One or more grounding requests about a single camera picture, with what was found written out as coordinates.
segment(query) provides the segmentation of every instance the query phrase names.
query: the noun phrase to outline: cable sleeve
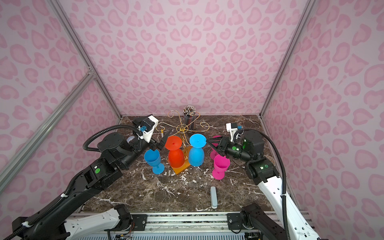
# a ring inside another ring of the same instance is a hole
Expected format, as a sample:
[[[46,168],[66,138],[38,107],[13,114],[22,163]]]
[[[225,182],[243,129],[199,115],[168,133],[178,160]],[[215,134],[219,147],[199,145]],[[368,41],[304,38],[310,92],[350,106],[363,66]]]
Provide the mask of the cable sleeve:
[[[288,218],[287,218],[287,207],[286,207],[286,173],[285,173],[285,168],[284,168],[284,164],[283,164],[283,160],[281,159],[280,157],[280,153],[279,151],[277,150],[275,144],[273,143],[272,139],[270,139],[265,133],[259,131],[259,130],[256,130],[256,129],[252,129],[252,128],[247,128],[247,129],[244,129],[244,131],[256,131],[258,133],[260,133],[263,137],[265,137],[268,142],[271,144],[274,152],[276,153],[276,156],[277,156],[277,159],[279,161],[279,164],[280,164],[280,167],[281,167],[281,181],[282,181],[282,184],[281,184],[281,192],[284,194],[281,196],[281,202],[282,202],[282,210],[283,210],[283,225],[284,225],[284,230],[285,230],[285,237],[287,240],[290,240],[291,237],[289,235],[289,229],[288,229]]]
[[[119,124],[119,125],[114,125],[114,126],[110,126],[110,127],[107,127],[97,133],[95,133],[94,135],[92,135],[90,138],[88,138],[84,144],[83,144],[83,149],[86,150],[86,151],[93,151],[93,152],[99,152],[99,149],[98,148],[95,148],[95,147],[88,147],[89,144],[91,142],[93,142],[96,138],[100,137],[101,135],[109,132],[109,131],[112,131],[112,130],[116,130],[116,129],[121,129],[121,128],[125,128],[125,129],[130,129],[132,130],[134,133],[136,133],[137,135],[139,136],[142,136],[143,133],[135,128],[134,126],[132,125],[127,125],[127,124]],[[139,139],[139,148],[138,148],[138,151],[141,151],[141,148],[142,148],[142,139]]]
[[[15,236],[19,235],[20,233],[22,233],[25,229],[27,229],[26,226],[22,226],[21,228],[19,228],[18,230],[14,231],[11,235],[9,235],[8,237],[6,237],[4,240],[11,240],[12,238],[14,238]]]

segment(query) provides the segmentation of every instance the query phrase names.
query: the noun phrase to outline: wire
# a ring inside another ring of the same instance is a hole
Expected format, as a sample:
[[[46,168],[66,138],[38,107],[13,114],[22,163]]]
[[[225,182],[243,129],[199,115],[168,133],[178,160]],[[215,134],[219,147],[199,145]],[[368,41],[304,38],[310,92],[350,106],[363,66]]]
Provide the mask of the wire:
[[[243,220],[241,221],[241,224],[240,224],[240,230],[238,232],[235,232],[231,229],[231,231],[234,233],[234,234],[239,234],[241,232],[241,229],[242,229],[242,225],[243,225]]]
[[[265,133],[260,132],[259,130],[256,130],[256,129],[252,129],[252,128],[244,129],[244,131],[255,131],[255,132],[260,133],[263,137],[265,137],[268,140],[268,142],[271,144],[273,150],[276,153],[277,159],[279,160],[279,164],[280,164],[280,167],[281,167],[281,175],[282,175],[282,177],[281,177],[281,181],[282,181],[282,184],[281,184],[281,188],[282,188],[281,189],[281,192],[282,192],[281,200],[282,200],[282,210],[283,210],[283,224],[284,224],[286,240],[290,240],[291,237],[289,235],[289,229],[288,229],[287,206],[286,206],[286,195],[285,195],[286,194],[286,173],[285,173],[285,168],[284,168],[283,160],[281,159],[280,153],[277,150],[277,148],[276,148],[275,144],[273,143],[272,139],[270,139]]]
[[[244,166],[240,166],[237,162],[235,162],[233,159],[232,159],[232,162],[234,163],[234,164],[236,164],[238,167],[241,167],[241,168],[243,168]]]
[[[107,133],[109,131],[112,131],[112,130],[116,130],[116,129],[120,129],[120,128],[126,128],[126,129],[130,129],[132,130],[134,133],[136,133],[137,135],[139,136],[142,136],[143,133],[135,128],[134,126],[132,125],[127,125],[127,124],[119,124],[119,125],[113,125],[113,126],[110,126],[110,127],[107,127],[107,128],[104,128],[103,130],[95,133],[94,135],[92,135],[90,138],[88,138],[84,144],[83,144],[83,149],[86,150],[86,151],[93,151],[93,152],[100,152],[98,148],[95,148],[95,147],[88,147],[88,145],[93,142],[93,140],[95,140],[96,138],[100,137],[101,135],[103,135],[104,133]],[[137,148],[137,150],[140,152],[141,151],[141,148],[142,148],[142,142],[143,142],[143,139],[139,138],[139,146]]]
[[[133,224],[131,224],[131,229],[129,230],[129,238],[131,238],[131,232],[134,228],[135,228],[135,222],[133,222]]]
[[[233,135],[233,141],[234,141],[234,143],[238,143],[237,135],[238,135],[238,134],[242,134],[243,132],[244,132],[244,129],[243,129],[243,128],[238,129],[238,130],[235,132],[235,134]]]
[[[69,192],[71,191],[76,179],[83,173],[83,171],[77,173],[69,182],[67,188],[65,189],[65,191],[63,192],[64,195],[68,195]],[[59,200],[57,200],[54,204],[52,204],[48,209],[46,209],[44,212],[42,212],[40,215],[38,215],[37,217],[35,217],[34,219],[32,219],[31,221],[28,222],[28,225],[32,226],[34,225],[35,223],[37,223],[38,221],[40,221],[43,217],[47,216],[50,212],[52,212],[53,210],[55,210],[64,200],[66,199],[66,197],[61,197],[59,198]],[[24,230],[26,230],[27,227],[26,226],[22,226],[20,227],[19,229],[17,229],[16,231],[14,231],[11,235],[9,235],[8,237],[6,237],[4,240],[11,240],[12,238],[14,238],[15,236],[21,234],[24,232]]]
[[[111,230],[107,229],[107,235],[108,235],[108,240],[112,240],[111,238]]]

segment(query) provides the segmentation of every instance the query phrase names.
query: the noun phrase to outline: marble table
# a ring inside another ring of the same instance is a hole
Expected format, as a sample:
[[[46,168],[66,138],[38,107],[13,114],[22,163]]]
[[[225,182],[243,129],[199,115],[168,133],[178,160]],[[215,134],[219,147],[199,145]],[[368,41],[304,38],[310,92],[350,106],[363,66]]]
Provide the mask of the marble table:
[[[131,124],[135,117],[124,117],[123,124]],[[177,126],[178,117],[168,118],[157,116],[159,121]],[[225,124],[237,122],[246,128],[263,130],[260,120],[255,115],[249,116],[200,116],[197,120],[197,130],[202,129],[199,122],[209,123],[210,129],[203,134],[206,138],[215,135],[229,135]],[[131,131],[120,130],[126,138]],[[155,131],[153,138],[159,140],[161,135]],[[204,163],[200,167],[190,166],[184,172],[176,175],[167,163],[168,150],[161,151],[162,163],[165,170],[155,175],[144,161],[142,154],[129,170],[123,170],[123,176],[107,190],[86,202],[83,211],[103,212],[114,205],[126,204],[131,212],[193,212],[193,211],[240,211],[242,206],[256,202],[264,211],[273,210],[260,189],[245,174],[244,162],[232,160],[222,180],[212,177],[213,160],[209,157],[212,149],[206,145]],[[264,144],[264,154],[271,155],[269,146]],[[218,207],[211,208],[210,187],[217,189]]]

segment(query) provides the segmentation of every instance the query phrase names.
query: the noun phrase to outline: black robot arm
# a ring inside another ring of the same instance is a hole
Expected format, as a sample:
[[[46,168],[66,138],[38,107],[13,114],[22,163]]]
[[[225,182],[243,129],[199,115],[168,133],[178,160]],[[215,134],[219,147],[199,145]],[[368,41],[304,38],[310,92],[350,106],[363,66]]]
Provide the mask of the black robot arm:
[[[119,179],[122,176],[120,169],[128,169],[147,148],[152,150],[156,148],[161,150],[163,148],[169,133],[160,142],[156,142],[152,138],[147,142],[140,138],[143,134],[152,135],[153,129],[156,127],[152,121],[154,119],[152,115],[148,115],[135,119],[133,121],[135,126],[115,125],[90,137],[84,143],[83,148],[87,151],[101,152],[100,157],[76,174],[63,194],[46,207],[30,217],[15,219],[12,222],[13,233],[5,240],[12,239],[15,236],[29,240],[59,240],[68,237],[64,223],[76,209]],[[136,137],[127,142],[123,135],[113,132],[104,137],[97,144],[97,148],[88,147],[97,137],[121,128],[132,130]]]
[[[238,143],[240,134],[244,136],[241,144]],[[262,134],[258,131],[239,129],[234,134],[234,142],[231,142],[229,137],[222,136],[207,139],[207,143],[223,157],[232,156],[235,159],[245,161],[245,172],[257,185],[261,182],[267,182],[270,177],[279,176],[277,169],[264,156],[264,141],[262,138]]]

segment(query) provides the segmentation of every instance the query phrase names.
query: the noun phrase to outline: pink wallpaper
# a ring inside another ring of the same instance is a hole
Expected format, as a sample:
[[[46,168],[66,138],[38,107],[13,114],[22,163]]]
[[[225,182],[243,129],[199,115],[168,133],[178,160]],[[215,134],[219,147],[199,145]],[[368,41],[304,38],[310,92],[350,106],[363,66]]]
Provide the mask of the pink wallpaper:
[[[331,240],[384,238],[384,1],[321,0],[266,115]]]
[[[84,141],[116,122],[100,89],[91,82],[0,196],[0,236],[12,232],[12,220],[39,211],[65,190],[76,173],[96,160],[100,153],[83,150]]]
[[[306,1],[63,0],[123,114],[259,113]]]
[[[0,171],[85,75],[44,0],[0,3]]]

